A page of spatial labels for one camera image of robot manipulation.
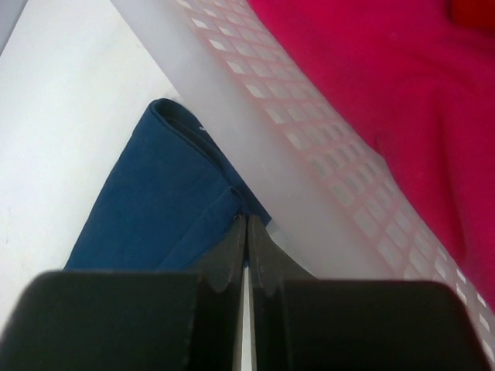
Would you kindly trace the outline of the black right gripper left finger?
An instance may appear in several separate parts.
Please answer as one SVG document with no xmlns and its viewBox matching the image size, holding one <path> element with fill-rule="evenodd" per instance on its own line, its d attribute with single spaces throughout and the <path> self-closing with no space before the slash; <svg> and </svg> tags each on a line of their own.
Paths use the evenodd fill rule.
<svg viewBox="0 0 495 371">
<path fill-rule="evenodd" d="M 200 282 L 190 370 L 236 370 L 240 366 L 245 241 L 246 218 L 238 216 L 225 237 L 193 266 Z"/>
</svg>

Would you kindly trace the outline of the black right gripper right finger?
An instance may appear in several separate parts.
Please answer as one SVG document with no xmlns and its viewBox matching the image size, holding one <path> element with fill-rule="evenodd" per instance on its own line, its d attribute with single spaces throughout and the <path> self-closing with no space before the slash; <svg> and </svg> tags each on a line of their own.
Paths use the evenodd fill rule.
<svg viewBox="0 0 495 371">
<path fill-rule="evenodd" d="M 316 277 L 272 241 L 259 216 L 250 216 L 247 222 L 247 262 L 252 290 L 254 364 L 257 370 L 288 370 L 281 288 L 285 281 Z"/>
</svg>

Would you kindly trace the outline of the blue printed t shirt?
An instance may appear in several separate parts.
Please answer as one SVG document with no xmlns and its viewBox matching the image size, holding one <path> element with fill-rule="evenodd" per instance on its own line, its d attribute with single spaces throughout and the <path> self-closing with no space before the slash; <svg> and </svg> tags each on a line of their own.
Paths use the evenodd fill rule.
<svg viewBox="0 0 495 371">
<path fill-rule="evenodd" d="M 270 216 L 198 119 L 152 101 L 111 170 L 68 270 L 182 270 L 238 216 Z"/>
</svg>

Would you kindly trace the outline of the red t shirt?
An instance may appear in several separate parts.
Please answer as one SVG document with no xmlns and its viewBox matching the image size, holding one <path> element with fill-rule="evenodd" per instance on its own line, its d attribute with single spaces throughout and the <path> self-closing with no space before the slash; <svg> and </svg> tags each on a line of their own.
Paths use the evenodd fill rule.
<svg viewBox="0 0 495 371">
<path fill-rule="evenodd" d="M 461 26 L 493 29 L 494 6 L 494 0 L 452 0 L 452 18 Z"/>
</svg>

